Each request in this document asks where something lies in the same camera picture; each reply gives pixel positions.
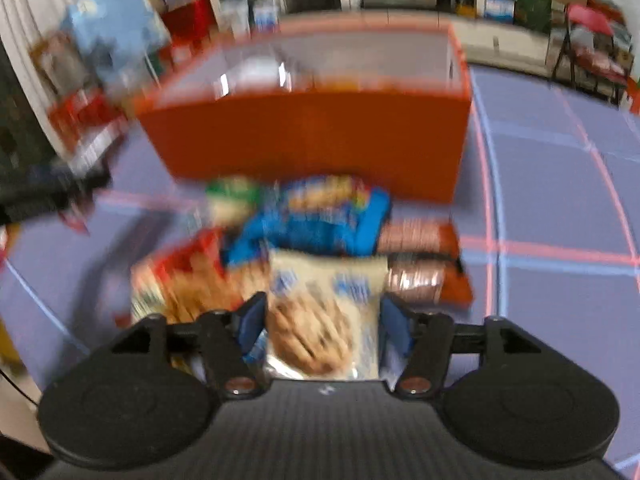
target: black cable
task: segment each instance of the black cable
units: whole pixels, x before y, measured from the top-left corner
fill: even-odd
[[[18,391],[18,393],[20,393],[20,394],[21,394],[21,396],[23,396],[25,399],[27,399],[27,400],[28,400],[31,404],[33,404],[36,408],[38,407],[38,403],[37,403],[35,400],[31,399],[31,397],[30,397],[30,396],[28,396],[24,391],[22,391],[22,390],[20,389],[20,386],[18,386],[16,383],[14,383],[14,382],[12,381],[11,377],[9,377],[6,373],[4,373],[4,370],[2,370],[2,368],[0,368],[0,374],[2,374],[2,377],[4,377],[4,378],[8,381],[8,383],[9,383],[11,386],[13,386],[13,387]]]

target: orange box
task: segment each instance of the orange box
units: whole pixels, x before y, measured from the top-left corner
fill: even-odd
[[[305,75],[292,89],[227,85],[220,95],[238,62],[265,52]],[[450,28],[351,20],[217,44],[138,99],[136,111],[175,177],[349,173],[397,198],[450,202],[470,105]]]

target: product on shelf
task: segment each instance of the product on shelf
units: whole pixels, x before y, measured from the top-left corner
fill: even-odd
[[[266,368],[291,379],[378,377],[386,258],[271,251]]]
[[[460,256],[458,234],[451,220],[411,218],[386,222],[378,237],[378,254],[430,252]]]

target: blue package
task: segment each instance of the blue package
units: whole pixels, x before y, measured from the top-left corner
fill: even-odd
[[[312,254],[373,254],[390,208],[387,192],[356,178],[322,176],[275,189],[227,254],[230,266],[257,258],[264,242]]]
[[[67,8],[60,27],[107,86],[121,70],[170,42],[148,0],[78,0]]]

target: snack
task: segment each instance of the snack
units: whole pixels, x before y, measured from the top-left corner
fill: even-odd
[[[222,242],[220,229],[205,229],[189,243],[137,264],[131,273],[133,319],[159,312],[169,323],[190,322],[209,310],[238,308],[242,295],[223,272]]]
[[[460,256],[458,234],[451,220],[405,219],[386,222],[378,237],[378,254],[429,252]]]
[[[242,176],[219,178],[207,186],[212,223],[223,227],[242,226],[260,205],[262,190]]]
[[[378,377],[385,258],[271,251],[266,366],[290,379]]]
[[[191,272],[176,270],[162,284],[168,322],[187,323],[210,310],[235,310],[242,300],[204,254],[190,258]]]
[[[266,241],[313,254],[373,253],[389,195],[349,176],[322,176],[275,187],[228,252],[229,264],[260,256]]]
[[[474,296],[459,260],[420,259],[414,254],[394,255],[389,261],[385,290],[406,301],[448,303],[467,308]]]
[[[271,267],[268,262],[255,260],[238,267],[229,268],[226,282],[242,301],[248,300],[256,292],[269,290]]]

